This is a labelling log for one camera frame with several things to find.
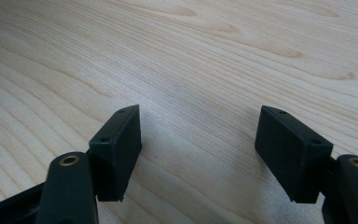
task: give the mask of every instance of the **wood grain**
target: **wood grain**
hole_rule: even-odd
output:
[[[322,223],[254,149],[261,105],[358,154],[358,0],[0,1],[0,201],[139,104],[101,223]]]

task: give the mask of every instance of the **wooden surface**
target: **wooden surface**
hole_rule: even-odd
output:
[[[322,223],[255,132],[276,106],[358,154],[358,0],[0,1],[0,201],[135,104],[143,151],[101,223]]]

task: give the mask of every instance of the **light wooden table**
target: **light wooden table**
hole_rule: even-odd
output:
[[[0,201],[135,104],[143,151],[101,223],[322,223],[255,132],[276,106],[358,154],[358,0],[0,1]]]

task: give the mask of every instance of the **black bracket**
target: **black bracket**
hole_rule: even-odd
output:
[[[325,196],[325,223],[358,223],[358,156],[331,158],[333,144],[289,113],[262,106],[255,150],[296,203]]]
[[[87,153],[57,157],[45,183],[0,202],[0,223],[98,223],[95,196],[123,200],[141,148],[139,106],[118,110]]]

